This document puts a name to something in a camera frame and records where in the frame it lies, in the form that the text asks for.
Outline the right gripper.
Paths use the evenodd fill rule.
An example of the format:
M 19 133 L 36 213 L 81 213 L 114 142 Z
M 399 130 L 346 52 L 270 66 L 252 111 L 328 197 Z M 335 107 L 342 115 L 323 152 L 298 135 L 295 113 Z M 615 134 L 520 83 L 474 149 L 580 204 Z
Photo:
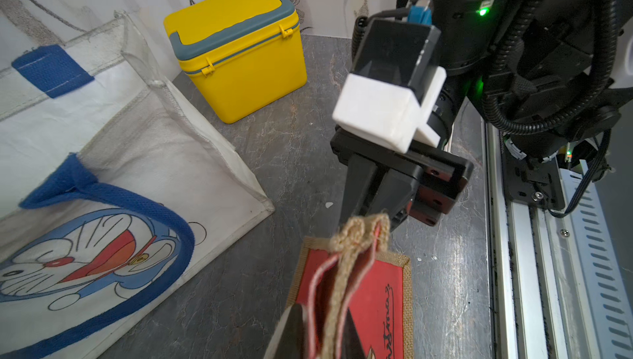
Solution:
M 346 166 L 340 225 L 351 217 L 385 213 L 392 223 L 408 217 L 437 225 L 467 186 L 473 163 L 413 141 L 405 154 L 336 128 L 331 149 Z

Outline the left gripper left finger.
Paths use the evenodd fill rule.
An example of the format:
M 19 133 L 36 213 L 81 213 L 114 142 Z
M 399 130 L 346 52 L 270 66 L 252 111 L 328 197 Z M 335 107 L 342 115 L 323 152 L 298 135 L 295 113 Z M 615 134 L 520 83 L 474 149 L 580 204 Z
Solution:
M 282 314 L 265 351 L 264 359 L 301 359 L 307 355 L 308 311 L 294 304 Z

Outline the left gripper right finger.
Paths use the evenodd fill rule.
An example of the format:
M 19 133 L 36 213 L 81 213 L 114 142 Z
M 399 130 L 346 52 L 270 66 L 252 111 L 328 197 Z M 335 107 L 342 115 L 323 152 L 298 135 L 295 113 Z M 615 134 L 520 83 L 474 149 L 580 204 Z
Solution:
M 350 310 L 346 313 L 344 329 L 341 338 L 341 359 L 366 359 L 359 334 L 354 325 L 354 320 Z

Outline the red jute Christmas bag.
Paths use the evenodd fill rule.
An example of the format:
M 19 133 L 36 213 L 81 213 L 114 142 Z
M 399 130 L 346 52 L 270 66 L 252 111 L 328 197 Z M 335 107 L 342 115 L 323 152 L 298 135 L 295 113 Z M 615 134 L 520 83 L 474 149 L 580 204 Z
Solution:
M 307 237 L 288 294 L 308 311 L 305 358 L 341 358 L 350 310 L 367 358 L 414 356 L 410 258 L 389 251 L 384 213 L 351 217 L 331 238 Z

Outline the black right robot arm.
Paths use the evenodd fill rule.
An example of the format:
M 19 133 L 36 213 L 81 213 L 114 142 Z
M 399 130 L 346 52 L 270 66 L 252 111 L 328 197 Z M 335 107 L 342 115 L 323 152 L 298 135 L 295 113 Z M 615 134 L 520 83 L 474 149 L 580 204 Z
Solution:
M 333 113 L 341 222 L 450 213 L 473 171 L 447 148 L 465 100 L 499 132 L 505 197 L 572 214 L 632 99 L 631 21 L 632 0 L 397 0 L 359 16 Z

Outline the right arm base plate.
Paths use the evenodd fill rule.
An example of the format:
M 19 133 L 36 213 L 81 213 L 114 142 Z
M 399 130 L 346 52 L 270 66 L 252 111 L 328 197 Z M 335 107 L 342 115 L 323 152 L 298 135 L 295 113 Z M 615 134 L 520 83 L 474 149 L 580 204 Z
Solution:
M 501 149 L 504 196 L 508 201 L 541 209 L 565 209 L 564 190 L 555 156 L 544 161 L 528 156 L 504 138 Z

